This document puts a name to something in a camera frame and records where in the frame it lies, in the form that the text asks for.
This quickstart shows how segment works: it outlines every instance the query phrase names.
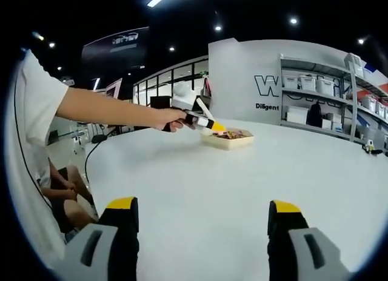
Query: white table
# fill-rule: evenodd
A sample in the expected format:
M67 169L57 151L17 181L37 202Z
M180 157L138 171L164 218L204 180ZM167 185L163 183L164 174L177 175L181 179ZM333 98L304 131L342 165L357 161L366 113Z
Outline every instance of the white table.
M221 122L249 130L254 145L223 151L202 146L197 131L142 130L90 156L100 215L113 199L139 199L138 280L268 280L273 199L300 207L356 271L386 224L388 158L322 134Z

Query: metal shelving unit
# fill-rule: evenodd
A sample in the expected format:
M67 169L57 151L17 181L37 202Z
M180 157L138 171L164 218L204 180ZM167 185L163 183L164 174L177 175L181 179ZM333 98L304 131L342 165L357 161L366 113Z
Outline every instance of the metal shelving unit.
M360 140L355 137L356 133L356 123L357 123L357 114L359 111L368 113L371 115L375 120L377 120L379 123L384 123L388 126L388 120L383 119L378 114L373 113L372 111L359 106L357 103L357 92L356 87L359 86L363 89L366 89L370 91L371 93L379 96L380 98L383 98L388 101L388 94L382 90L381 88L377 87L376 85L373 85L369 81L360 78L356 76L354 73L352 73L350 70L347 70L342 67L330 65L330 64L324 64L319 62L312 62L307 61L304 59L297 59L297 58L288 58L284 56L279 57L279 66L280 66L280 80L281 80L281 92L280 92L280 98L281 98L281 118L280 118L280 125L290 128L298 128L301 130L307 130L307 131L314 131L316 133L326 134L328 136L334 136L334 137L340 137L342 139L356 142L358 144L364 144L363 140ZM316 73L316 74L322 74L322 75L328 75L334 78L338 78L339 80L344 83L345 81L350 82L350 86L352 88L352 100L347 100L341 97L336 96L329 96L326 94L318 93L315 91L309 91L309 90L299 90L299 89L289 89L289 88L283 88L283 70L292 70L292 71L305 71L309 73ZM313 99L319 99L321 101L326 102L333 102L340 106L343 112L343 118L344 118L344 112L345 108L348 108L352 111L352 128L350 131L350 135L345 133L338 133L336 131L332 130L326 130L323 128L317 128L312 127L310 125L303 125L303 124L296 124L293 122L287 122L283 120L283 94L288 95L299 95L304 96L306 98L313 98ZM340 96L344 96L344 90L341 90Z

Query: ceiling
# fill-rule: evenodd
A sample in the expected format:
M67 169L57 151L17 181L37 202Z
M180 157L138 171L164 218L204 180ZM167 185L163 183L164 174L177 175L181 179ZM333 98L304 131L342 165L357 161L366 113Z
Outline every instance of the ceiling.
M79 76L84 44L145 26L150 26L146 68L132 73L133 82L206 55L209 42L232 37L328 45L356 53L388 75L386 12L379 0L164 0L148 8L149 1L24 0L20 9L23 27L45 37L43 42L30 38L28 44L57 78ZM290 25L291 16L298 18L297 26ZM216 24L222 32L214 31ZM359 45L358 38L367 41ZM175 52L169 52L170 46Z

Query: sleeve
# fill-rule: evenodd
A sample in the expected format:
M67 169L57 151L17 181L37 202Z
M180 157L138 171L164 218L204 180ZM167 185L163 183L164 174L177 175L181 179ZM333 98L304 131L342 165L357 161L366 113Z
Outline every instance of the sleeve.
M27 141L43 147L68 86L44 71L31 51L25 56L22 75L25 79L24 123Z

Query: black cable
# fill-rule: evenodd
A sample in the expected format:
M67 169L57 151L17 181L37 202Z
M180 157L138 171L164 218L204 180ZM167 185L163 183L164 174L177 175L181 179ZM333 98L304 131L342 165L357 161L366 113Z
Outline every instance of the black cable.
M16 86L17 86L17 83L18 83L18 75L16 75L16 79L15 79L15 90L14 90L14 92L13 92L13 109L14 109L14 111L15 111L16 133L18 134L18 141L19 141L20 151L21 151L22 157L23 157L23 162L24 162L25 168L27 169L28 175L29 175L30 178L31 178L31 181L34 183L35 188L37 189L37 191L39 192L39 194L40 194L41 197L43 198L44 202L45 202L45 203L48 205L48 207L51 209L51 211L53 211L51 205L47 202L46 198L43 196L42 191L41 191L39 185L37 185L37 184L35 183L35 180L34 180L34 178L32 177L30 170L28 169L27 161L26 161L25 156L24 156L24 153L23 153L22 142L21 142L21 140L20 140L20 134L19 134L18 117L17 117L17 114L16 114Z
M110 132L107 134L107 137L109 137L114 131L115 131L115 130L110 131ZM90 182L89 182L89 178L87 177L87 161L88 161L90 155L93 153L93 151L94 151L101 143L103 143L103 142L104 142L104 141L102 141L102 142L98 143L97 145L95 145L95 147L90 151L90 153L89 153L89 154L87 155L87 157L86 157L86 160L85 160L85 177L86 177L86 180L87 180L88 183L90 183Z

